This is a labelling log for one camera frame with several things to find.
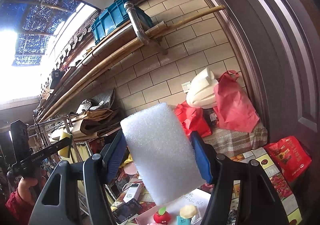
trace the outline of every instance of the yellow sponge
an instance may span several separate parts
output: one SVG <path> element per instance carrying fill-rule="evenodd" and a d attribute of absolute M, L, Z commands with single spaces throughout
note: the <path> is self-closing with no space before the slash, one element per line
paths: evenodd
<path fill-rule="evenodd" d="M 68 134 L 66 132 L 62 132 L 61 136 L 59 138 L 59 141 L 61 141 L 62 139 L 66 138 L 66 137 L 73 139 L 73 135 L 72 134 Z M 62 148 L 61 150 L 59 150 L 58 151 L 58 155 L 60 155 L 62 157 L 69 158 L 70 157 L 70 151 L 71 151 L 71 146 L 70 145 L 66 146 L 65 148 Z"/>

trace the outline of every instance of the person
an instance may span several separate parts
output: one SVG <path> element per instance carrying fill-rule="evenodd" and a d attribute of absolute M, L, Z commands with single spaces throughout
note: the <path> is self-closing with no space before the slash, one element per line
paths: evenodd
<path fill-rule="evenodd" d="M 46 183 L 45 170 L 41 170 L 42 179 L 39 181 L 42 189 Z M 18 188 L 10 194 L 7 203 L 1 206 L 0 217 L 3 225 L 28 225 L 35 200 L 32 198 L 30 187 L 38 184 L 35 178 L 21 178 Z"/>

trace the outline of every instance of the white foam block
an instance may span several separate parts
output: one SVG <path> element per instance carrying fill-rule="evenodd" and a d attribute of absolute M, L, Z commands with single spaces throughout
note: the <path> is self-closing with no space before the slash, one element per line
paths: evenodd
<path fill-rule="evenodd" d="M 120 124 L 138 172 L 157 205 L 205 183 L 181 123 L 166 103 L 130 115 Z"/>

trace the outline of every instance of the red tote bag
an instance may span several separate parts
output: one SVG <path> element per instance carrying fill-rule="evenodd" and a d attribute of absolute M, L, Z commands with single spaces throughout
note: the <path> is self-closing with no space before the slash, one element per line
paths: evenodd
<path fill-rule="evenodd" d="M 239 74 L 234 70 L 226 71 L 213 88 L 217 106 L 214 111 L 219 119 L 219 128 L 251 133 L 259 117 L 250 99 L 236 82 Z"/>
<path fill-rule="evenodd" d="M 181 122 L 182 128 L 187 137 L 190 136 L 192 131 L 198 131 L 201 137 L 212 134 L 210 127 L 202 115 L 202 108 L 190 107 L 185 101 L 182 104 L 177 105 L 174 113 Z"/>

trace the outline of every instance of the glass roof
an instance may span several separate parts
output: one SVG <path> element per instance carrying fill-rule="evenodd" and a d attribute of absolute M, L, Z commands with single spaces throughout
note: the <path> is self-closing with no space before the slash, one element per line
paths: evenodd
<path fill-rule="evenodd" d="M 48 41 L 73 14 L 78 0 L 4 0 L 0 7 L 0 32 L 17 36 L 13 66 L 39 65 Z"/>

